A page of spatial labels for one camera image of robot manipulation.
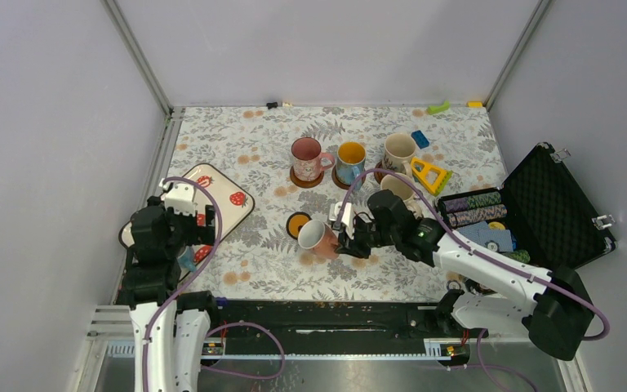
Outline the pink mug white inside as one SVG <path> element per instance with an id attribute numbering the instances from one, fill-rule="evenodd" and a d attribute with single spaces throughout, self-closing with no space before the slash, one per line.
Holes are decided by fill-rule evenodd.
<path id="1" fill-rule="evenodd" d="M 316 256 L 321 256 L 329 260 L 338 258 L 336 251 L 339 243 L 336 234 L 325 222 L 320 220 L 310 220 L 302 226 L 297 241 L 299 246 Z"/>

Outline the pink mug dark rim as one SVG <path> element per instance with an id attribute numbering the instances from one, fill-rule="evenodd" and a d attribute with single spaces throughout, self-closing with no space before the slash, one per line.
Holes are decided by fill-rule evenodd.
<path id="1" fill-rule="evenodd" d="M 322 151 L 320 143 L 311 137 L 301 137 L 291 145 L 293 164 L 291 174 L 299 183 L 314 183 L 335 165 L 336 158 Z"/>

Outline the cream mug with handle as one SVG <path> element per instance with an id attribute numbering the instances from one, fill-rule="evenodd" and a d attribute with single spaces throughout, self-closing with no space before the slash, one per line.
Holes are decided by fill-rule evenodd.
<path id="1" fill-rule="evenodd" d="M 409 134 L 394 133 L 385 140 L 381 167 L 412 177 L 411 161 L 416 151 L 417 145 Z"/>

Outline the white mushroom pattern tray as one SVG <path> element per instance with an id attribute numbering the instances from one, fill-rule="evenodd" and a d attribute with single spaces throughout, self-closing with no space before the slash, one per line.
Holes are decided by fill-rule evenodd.
<path id="1" fill-rule="evenodd" d="M 161 179 L 158 185 L 159 196 L 164 199 L 166 183 L 185 183 L 195 188 L 194 203 L 197 208 L 198 223 L 205 222 L 207 209 L 215 210 L 216 238 L 225 239 L 233 230 L 242 224 L 252 213 L 255 202 L 253 197 L 234 180 L 209 163 L 200 163 L 191 168 L 182 180 Z M 128 223 L 120 230 L 119 240 L 127 251 L 126 275 L 131 279 L 144 280 L 148 283 L 163 279 L 178 279 L 183 270 L 177 257 L 186 246 L 162 244 L 150 233 L 150 223 L 158 216 L 158 207 L 145 206 L 133 213 Z M 193 245 L 194 263 L 199 263 L 211 251 L 213 245 Z"/>

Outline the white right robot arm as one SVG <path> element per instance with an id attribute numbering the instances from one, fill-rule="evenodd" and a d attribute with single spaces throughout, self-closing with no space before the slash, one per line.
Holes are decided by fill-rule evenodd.
<path id="1" fill-rule="evenodd" d="M 468 240 L 441 220 L 417 217 L 392 192 L 381 190 L 367 200 L 364 218 L 350 203 L 333 203 L 328 218 L 338 231 L 340 254 L 369 257 L 377 247 L 394 247 L 418 261 L 482 283 L 496 292 L 480 299 L 452 291 L 439 303 L 437 329 L 456 336 L 465 328 L 525 334 L 546 354 L 572 360 L 594 318 L 592 301 L 573 269 L 556 270 L 517 262 Z"/>

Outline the blue mug yellow inside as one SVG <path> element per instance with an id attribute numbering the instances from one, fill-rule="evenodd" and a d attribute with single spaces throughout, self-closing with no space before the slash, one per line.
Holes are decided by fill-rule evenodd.
<path id="1" fill-rule="evenodd" d="M 336 153 L 336 165 L 343 168 L 357 167 L 362 173 L 365 170 L 367 153 L 358 142 L 348 141 L 340 145 Z"/>

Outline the brown wooden coaster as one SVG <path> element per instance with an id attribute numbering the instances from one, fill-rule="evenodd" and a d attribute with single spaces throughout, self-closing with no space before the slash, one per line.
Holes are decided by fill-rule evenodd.
<path id="1" fill-rule="evenodd" d="M 361 172 L 357 167 L 343 168 L 335 166 L 331 172 L 334 184 L 341 189 L 349 189 Z"/>
<path id="2" fill-rule="evenodd" d="M 379 161 L 376 164 L 376 169 L 383 169 L 383 162 L 382 161 Z M 374 172 L 374 178 L 375 178 L 375 180 L 376 180 L 376 182 L 378 184 L 381 183 L 381 181 L 383 180 L 384 177 L 385 177 L 385 173 L 384 172 L 379 172 L 379 171 L 375 171 Z"/>
<path id="3" fill-rule="evenodd" d="M 320 174 L 314 180 L 306 181 L 306 180 L 299 179 L 295 175 L 294 167 L 290 167 L 290 172 L 289 172 L 289 177 L 290 177 L 291 182 L 297 187 L 304 188 L 304 189 L 313 188 L 319 185 L 322 182 L 324 175 L 325 175 L 325 172 L 321 171 Z"/>

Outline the brown wooden coaster top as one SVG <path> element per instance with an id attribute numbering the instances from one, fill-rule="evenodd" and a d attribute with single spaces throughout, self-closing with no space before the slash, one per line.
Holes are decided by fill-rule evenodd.
<path id="1" fill-rule="evenodd" d="M 306 180 L 299 179 L 295 175 L 294 167 L 290 167 L 290 172 L 289 172 L 289 177 L 290 177 L 291 182 L 297 187 L 304 188 L 304 189 L 313 188 L 319 185 L 322 182 L 324 175 L 325 175 L 325 172 L 321 171 L 320 174 L 314 180 L 306 181 Z"/>

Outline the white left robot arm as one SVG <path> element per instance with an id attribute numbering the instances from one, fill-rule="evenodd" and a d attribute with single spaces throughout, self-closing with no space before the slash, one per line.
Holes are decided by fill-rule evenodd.
<path id="1" fill-rule="evenodd" d="M 179 258 L 190 246 L 212 245 L 219 233 L 215 208 L 193 212 L 149 198 L 128 223 L 131 244 L 118 303 L 129 309 L 135 343 L 136 391 L 195 391 L 205 336 L 220 327 L 210 292 L 180 299 Z"/>

